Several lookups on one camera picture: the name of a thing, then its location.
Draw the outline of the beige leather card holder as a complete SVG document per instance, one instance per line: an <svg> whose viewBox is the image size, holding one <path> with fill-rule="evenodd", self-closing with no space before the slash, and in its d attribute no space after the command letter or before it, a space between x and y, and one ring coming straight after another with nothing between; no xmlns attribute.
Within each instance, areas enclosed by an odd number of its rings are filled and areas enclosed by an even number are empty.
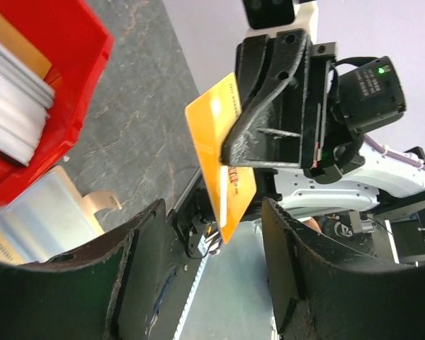
<svg viewBox="0 0 425 340"><path fill-rule="evenodd" d="M101 236L95 214L122 208L113 191L82 195L56 166L8 205L0 206L0 231L24 259L46 262Z"/></svg>

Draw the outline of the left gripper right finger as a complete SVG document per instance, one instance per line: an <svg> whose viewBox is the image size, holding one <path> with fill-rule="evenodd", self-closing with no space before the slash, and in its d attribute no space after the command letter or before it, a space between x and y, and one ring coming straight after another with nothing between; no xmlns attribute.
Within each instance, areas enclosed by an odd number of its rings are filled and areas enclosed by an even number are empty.
<svg viewBox="0 0 425 340"><path fill-rule="evenodd" d="M284 339L425 339L425 264L356 251L270 198L261 221L276 331Z"/></svg>

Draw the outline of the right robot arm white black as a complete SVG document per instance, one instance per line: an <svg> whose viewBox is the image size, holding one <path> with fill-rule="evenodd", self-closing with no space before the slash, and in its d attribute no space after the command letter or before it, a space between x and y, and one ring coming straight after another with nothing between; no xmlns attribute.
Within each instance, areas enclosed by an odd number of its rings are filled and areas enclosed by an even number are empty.
<svg viewBox="0 0 425 340"><path fill-rule="evenodd" d="M389 57L340 61L334 43L298 28L245 38L235 74L242 114L220 158L254 170L250 211L264 198L297 218L357 210L396 220L425 208L423 149L397 152L369 135L407 109Z"/></svg>

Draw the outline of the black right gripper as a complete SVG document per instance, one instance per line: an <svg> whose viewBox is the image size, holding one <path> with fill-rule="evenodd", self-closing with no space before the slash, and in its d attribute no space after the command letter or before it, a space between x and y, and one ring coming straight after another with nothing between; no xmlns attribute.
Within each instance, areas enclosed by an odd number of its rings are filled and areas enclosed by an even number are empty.
<svg viewBox="0 0 425 340"><path fill-rule="evenodd" d="M367 133L399 120L407 103L389 57L337 60L302 28L245 38L236 49L242 104L222 144L226 165L302 168L330 184L365 164Z"/></svg>

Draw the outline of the red plastic bin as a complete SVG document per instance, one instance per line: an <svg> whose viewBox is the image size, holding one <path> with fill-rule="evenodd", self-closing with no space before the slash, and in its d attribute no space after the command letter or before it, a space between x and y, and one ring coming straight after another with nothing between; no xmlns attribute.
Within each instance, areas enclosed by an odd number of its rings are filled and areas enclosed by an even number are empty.
<svg viewBox="0 0 425 340"><path fill-rule="evenodd" d="M0 1L0 14L52 67L54 105L29 166L0 156L0 205L31 186L77 142L114 38L86 1Z"/></svg>

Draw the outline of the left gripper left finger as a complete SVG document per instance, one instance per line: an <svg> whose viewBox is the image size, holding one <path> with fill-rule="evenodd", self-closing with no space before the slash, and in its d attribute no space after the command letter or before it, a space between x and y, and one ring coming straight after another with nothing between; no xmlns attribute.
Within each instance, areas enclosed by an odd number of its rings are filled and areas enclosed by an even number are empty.
<svg viewBox="0 0 425 340"><path fill-rule="evenodd" d="M0 339L146 339L166 204L45 263L0 262Z"/></svg>

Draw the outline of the gold credit card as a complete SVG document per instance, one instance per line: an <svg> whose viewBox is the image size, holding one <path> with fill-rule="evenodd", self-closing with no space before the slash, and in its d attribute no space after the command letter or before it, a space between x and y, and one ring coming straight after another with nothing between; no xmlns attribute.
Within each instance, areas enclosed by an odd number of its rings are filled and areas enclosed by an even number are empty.
<svg viewBox="0 0 425 340"><path fill-rule="evenodd" d="M11 265L22 265L24 259L0 231L0 262Z"/></svg>
<svg viewBox="0 0 425 340"><path fill-rule="evenodd" d="M237 80L232 72L185 109L185 117L223 242L230 241L256 194L251 167L222 160L222 144L242 114Z"/></svg>

